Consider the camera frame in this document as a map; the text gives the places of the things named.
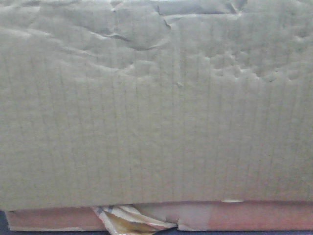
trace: cardboard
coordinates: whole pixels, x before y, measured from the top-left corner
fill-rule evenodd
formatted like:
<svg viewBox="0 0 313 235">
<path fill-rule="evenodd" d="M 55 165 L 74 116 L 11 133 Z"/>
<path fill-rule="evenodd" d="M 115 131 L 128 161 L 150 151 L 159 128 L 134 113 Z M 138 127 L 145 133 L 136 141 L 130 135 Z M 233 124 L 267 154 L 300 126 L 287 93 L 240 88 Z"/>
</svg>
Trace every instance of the cardboard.
<svg viewBox="0 0 313 235">
<path fill-rule="evenodd" d="M 110 206 L 111 212 L 108 214 L 120 207 Z M 148 223 L 157 219 L 166 221 L 161 223 L 167 225 L 166 228 L 175 226 L 185 231 L 313 230 L 312 202 L 182 202 L 140 204 L 134 207 L 146 215 Z M 96 214 L 86 207 L 6 212 L 9 228 L 14 231 L 95 231 L 105 230 L 105 224 L 110 234 L 116 234 L 112 232 L 109 221 L 102 222 Z M 112 222 L 119 216 L 114 214 L 116 217 L 112 219 L 111 216 Z M 120 218 L 130 221 L 123 215 Z M 137 230 L 137 234 L 143 233 L 143 229 Z"/>
<path fill-rule="evenodd" d="M 311 0 L 0 3 L 0 208 L 313 200 Z"/>
</svg>

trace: dark floor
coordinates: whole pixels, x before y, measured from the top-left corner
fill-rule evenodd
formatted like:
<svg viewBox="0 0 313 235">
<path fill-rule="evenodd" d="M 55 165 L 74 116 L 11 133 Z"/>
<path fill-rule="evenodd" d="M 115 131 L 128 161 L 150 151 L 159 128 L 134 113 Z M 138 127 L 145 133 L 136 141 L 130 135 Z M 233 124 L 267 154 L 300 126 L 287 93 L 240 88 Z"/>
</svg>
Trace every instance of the dark floor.
<svg viewBox="0 0 313 235">
<path fill-rule="evenodd" d="M 12 232 L 8 230 L 4 213 L 0 211 L 0 235 L 109 235 L 108 232 Z M 313 235 L 313 231 L 287 232 L 182 232 L 169 229 L 156 235 Z"/>
</svg>

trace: crumpled paper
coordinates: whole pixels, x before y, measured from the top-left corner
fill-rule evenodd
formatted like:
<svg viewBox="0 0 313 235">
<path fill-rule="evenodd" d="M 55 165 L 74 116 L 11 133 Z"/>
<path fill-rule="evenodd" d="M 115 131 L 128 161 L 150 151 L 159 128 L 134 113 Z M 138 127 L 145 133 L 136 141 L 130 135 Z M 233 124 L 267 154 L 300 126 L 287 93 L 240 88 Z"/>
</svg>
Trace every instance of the crumpled paper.
<svg viewBox="0 0 313 235">
<path fill-rule="evenodd" d="M 91 208 L 111 235 L 152 235 L 177 226 L 145 216 L 131 205 Z"/>
</svg>

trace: torn cardboard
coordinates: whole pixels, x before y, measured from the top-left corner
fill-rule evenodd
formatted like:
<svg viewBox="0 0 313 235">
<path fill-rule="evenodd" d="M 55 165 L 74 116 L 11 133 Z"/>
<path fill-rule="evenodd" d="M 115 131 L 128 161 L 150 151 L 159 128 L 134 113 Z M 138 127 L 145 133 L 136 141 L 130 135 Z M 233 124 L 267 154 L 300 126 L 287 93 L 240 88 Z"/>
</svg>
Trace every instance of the torn cardboard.
<svg viewBox="0 0 313 235">
<path fill-rule="evenodd" d="M 6 212 L 6 215 L 10 229 L 15 231 L 94 231 L 105 230 L 105 224 L 111 234 L 116 234 L 118 230 L 112 229 L 108 223 L 120 222 L 117 218 L 122 220 L 119 227 L 126 224 L 120 234 L 153 233 L 173 226 L 187 231 L 313 229 L 312 202 L 152 203 L 127 205 L 128 208 L 133 207 L 130 213 L 126 213 L 127 216 L 114 211 L 119 207 L 104 207 L 106 214 L 115 215 L 110 220 L 105 214 L 104 223 L 96 216 L 104 213 L 102 207 L 99 211 L 99 207 L 95 207 L 95 213 L 91 208 L 84 207 L 18 210 Z M 134 217 L 139 223 L 131 222 Z"/>
</svg>

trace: cardboard box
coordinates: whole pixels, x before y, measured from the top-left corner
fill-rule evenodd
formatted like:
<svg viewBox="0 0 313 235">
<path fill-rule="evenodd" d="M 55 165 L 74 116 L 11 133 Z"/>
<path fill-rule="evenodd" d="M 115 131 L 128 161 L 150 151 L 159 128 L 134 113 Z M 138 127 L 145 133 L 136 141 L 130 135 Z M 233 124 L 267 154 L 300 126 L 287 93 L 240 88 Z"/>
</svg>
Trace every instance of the cardboard box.
<svg viewBox="0 0 313 235">
<path fill-rule="evenodd" d="M 312 10 L 0 3 L 0 208 L 312 201 Z"/>
</svg>

